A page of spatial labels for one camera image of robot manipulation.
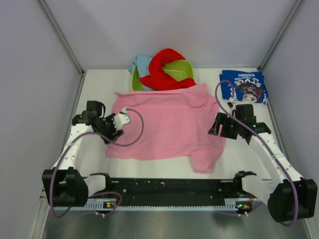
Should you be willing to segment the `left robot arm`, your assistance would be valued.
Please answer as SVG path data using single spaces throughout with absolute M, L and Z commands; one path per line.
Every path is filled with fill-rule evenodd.
M 95 193 L 104 198 L 112 194 L 113 185 L 107 173 L 97 173 L 94 169 L 80 172 L 91 138 L 98 135 L 105 144 L 114 142 L 123 135 L 122 127 L 131 121 L 127 109 L 107 117 L 105 111 L 102 102 L 88 101 L 86 110 L 72 119 L 71 132 L 60 158 L 52 169 L 42 174 L 50 206 L 83 207 Z

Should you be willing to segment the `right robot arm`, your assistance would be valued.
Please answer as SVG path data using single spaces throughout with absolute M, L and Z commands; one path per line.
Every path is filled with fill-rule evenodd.
M 277 223 L 289 226 L 315 214 L 318 186 L 306 179 L 288 161 L 277 146 L 270 128 L 257 122 L 252 104 L 236 105 L 232 113 L 217 113 L 209 134 L 229 139 L 242 137 L 257 154 L 271 177 L 266 183 L 255 172 L 239 171 L 233 179 L 238 197 L 248 193 L 267 205 Z

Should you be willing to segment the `pink t shirt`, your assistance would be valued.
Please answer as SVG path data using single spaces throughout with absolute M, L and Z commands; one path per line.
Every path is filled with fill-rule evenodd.
M 189 156 L 196 173 L 209 173 L 223 153 L 225 139 L 208 134 L 220 107 L 206 84 L 170 91 L 117 93 L 112 111 L 132 109 L 131 123 L 110 158 L 162 160 Z

